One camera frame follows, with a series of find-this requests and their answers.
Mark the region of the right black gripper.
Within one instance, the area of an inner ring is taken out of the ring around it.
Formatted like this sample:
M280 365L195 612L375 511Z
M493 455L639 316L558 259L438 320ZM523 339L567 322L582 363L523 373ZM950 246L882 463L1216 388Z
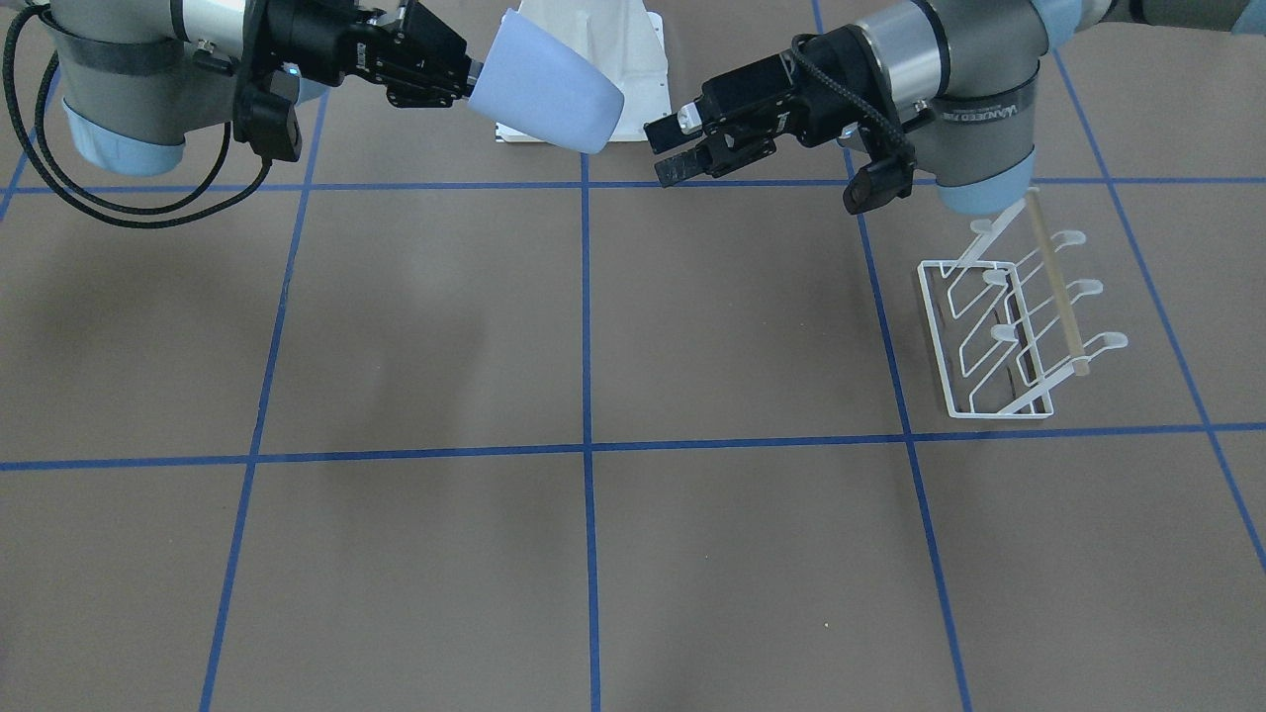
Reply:
M394 106L449 108L473 91L462 35L420 1L386 10L356 1L266 1L260 41L268 67L322 86L349 76L384 86Z

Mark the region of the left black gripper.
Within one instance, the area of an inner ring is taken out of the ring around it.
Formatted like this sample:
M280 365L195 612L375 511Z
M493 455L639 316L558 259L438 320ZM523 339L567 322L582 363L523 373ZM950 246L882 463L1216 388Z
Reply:
M880 153L896 148L896 114L874 49L860 28L796 35L787 49L703 82L696 109L644 125L653 155L691 141L655 163L662 188L700 175L720 177L774 155L779 136L804 147L836 141L844 127L874 136Z

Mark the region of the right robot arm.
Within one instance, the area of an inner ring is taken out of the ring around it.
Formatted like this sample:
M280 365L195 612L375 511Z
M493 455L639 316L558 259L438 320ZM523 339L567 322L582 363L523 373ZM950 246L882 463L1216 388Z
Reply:
M298 106L351 75L400 109L472 95L481 63L420 1L18 1L3 46L3 91L16 141L46 185L109 226L163 229L204 220L256 193L275 162L298 162ZM168 207L123 207L75 182L46 138L62 75L77 152L114 174L176 167L186 136L222 127L208 176Z

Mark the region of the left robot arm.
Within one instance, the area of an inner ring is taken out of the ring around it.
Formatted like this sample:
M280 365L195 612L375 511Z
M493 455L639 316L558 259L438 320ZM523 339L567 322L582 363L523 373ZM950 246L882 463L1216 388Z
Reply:
M1031 189L1039 60L1104 23L1261 35L1263 4L899 1L705 81L644 136L665 188L732 174L794 136L867 155L843 191L849 215L909 196L917 171L953 212L995 215Z

